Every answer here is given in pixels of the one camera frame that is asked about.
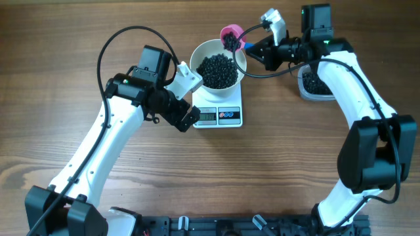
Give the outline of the pink scoop blue handle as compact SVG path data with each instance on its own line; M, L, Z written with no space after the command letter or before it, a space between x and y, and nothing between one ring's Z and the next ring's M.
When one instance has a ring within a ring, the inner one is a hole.
M231 31L233 31L234 32L234 34L235 34L235 36L237 37L237 39L239 38L239 36L244 32L244 30L239 26L239 25L237 25L237 24L230 24L230 25L228 25L228 26L226 26L226 27L224 27L224 28L222 28L222 30L220 31L220 40L221 40L221 42L222 42L222 45L223 45L223 43L224 43L224 41L223 41L223 39L222 39L222 37L223 37L223 35L224 34L226 34L226 33L229 33L229 32L231 32ZM253 44L252 43L248 43L247 42L247 39L246 39L246 36L243 36L240 40L239 40L239 43L241 43L241 48L239 49L239 50L241 50L241 49L248 49L248 48L250 48L250 47L252 47L253 46Z

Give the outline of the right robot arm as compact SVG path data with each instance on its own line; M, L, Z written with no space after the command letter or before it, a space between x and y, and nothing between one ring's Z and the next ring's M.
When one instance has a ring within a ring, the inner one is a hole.
M417 124L399 115L375 91L361 70L351 44L336 38L329 4L301 9L300 37L290 37L276 9L265 12L260 27L269 35L246 48L246 54L265 66L267 77L281 75L284 62L291 69L309 66L332 92L348 123L349 132L337 159L339 180L312 211L311 234L338 235L352 227L355 215L370 201L394 190L410 171Z

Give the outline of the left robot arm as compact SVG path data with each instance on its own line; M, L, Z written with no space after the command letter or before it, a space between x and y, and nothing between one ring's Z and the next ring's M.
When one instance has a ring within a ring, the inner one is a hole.
M185 62L176 65L172 81L165 80L172 56L146 45L137 66L118 73L103 89L103 103L90 131L69 163L46 188L33 186L25 207L29 235L136 235L142 216L97 207L107 177L129 138L143 122L164 118L186 132L200 110L184 100L203 84Z

